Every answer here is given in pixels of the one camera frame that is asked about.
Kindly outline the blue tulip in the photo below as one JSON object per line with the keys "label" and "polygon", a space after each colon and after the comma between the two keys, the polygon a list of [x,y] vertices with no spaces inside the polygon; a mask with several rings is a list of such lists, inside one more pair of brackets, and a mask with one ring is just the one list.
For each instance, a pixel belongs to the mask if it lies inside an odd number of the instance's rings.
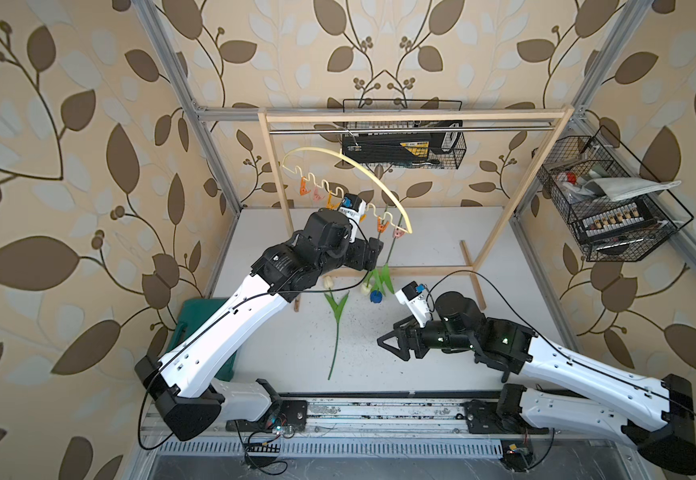
{"label": "blue tulip", "polygon": [[400,229],[393,230],[391,246],[389,248],[386,261],[382,267],[376,268],[375,272],[373,273],[373,287],[369,294],[370,302],[373,304],[382,303],[386,297],[392,297],[395,292],[391,279],[390,260],[393,255],[397,239],[403,235],[404,233]]}

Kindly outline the white tulip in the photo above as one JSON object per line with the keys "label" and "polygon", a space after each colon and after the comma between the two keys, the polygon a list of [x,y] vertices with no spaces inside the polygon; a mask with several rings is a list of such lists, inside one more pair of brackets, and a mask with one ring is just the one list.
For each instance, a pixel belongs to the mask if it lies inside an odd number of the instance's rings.
{"label": "white tulip", "polygon": [[381,295],[386,293],[386,285],[382,276],[382,265],[380,263],[376,265],[362,283],[361,292],[368,297],[370,297],[373,292],[379,292]]}
{"label": "white tulip", "polygon": [[327,300],[330,309],[333,314],[333,318],[335,321],[335,340],[334,340],[334,348],[333,348],[333,354],[332,354],[332,360],[330,364],[330,369],[328,373],[328,380],[332,379],[335,365],[336,365],[336,360],[337,360],[337,354],[339,350],[339,341],[340,341],[340,330],[341,330],[341,320],[342,320],[342,315],[346,306],[346,303],[349,298],[349,294],[345,293],[342,297],[337,298],[335,295],[335,284],[334,280],[330,276],[324,276],[323,277],[323,287],[326,289],[326,292],[324,293],[324,297]]}

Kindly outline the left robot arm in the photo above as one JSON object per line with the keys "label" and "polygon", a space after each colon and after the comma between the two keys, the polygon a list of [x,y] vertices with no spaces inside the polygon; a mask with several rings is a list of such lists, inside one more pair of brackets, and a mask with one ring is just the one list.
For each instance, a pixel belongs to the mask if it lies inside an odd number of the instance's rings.
{"label": "left robot arm", "polygon": [[303,229],[267,248],[238,289],[192,335],[160,358],[141,359],[136,375],[173,436],[187,441],[216,421],[258,422],[276,415],[280,397],[268,382],[224,382],[217,372],[320,277],[341,267],[370,272],[382,248],[379,239],[362,234],[358,213],[320,209]]}

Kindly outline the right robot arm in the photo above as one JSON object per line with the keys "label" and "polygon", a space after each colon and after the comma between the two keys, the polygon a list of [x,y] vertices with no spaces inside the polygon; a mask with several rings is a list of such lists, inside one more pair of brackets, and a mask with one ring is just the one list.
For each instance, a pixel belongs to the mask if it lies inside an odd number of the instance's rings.
{"label": "right robot arm", "polygon": [[529,326],[488,317],[458,292],[429,305],[413,283],[396,297],[411,314],[380,336],[378,346],[403,361],[431,350],[469,352],[475,363],[500,372],[503,388],[487,427],[587,433],[633,448],[664,470],[696,475],[696,416],[685,378],[656,379],[607,366]]}

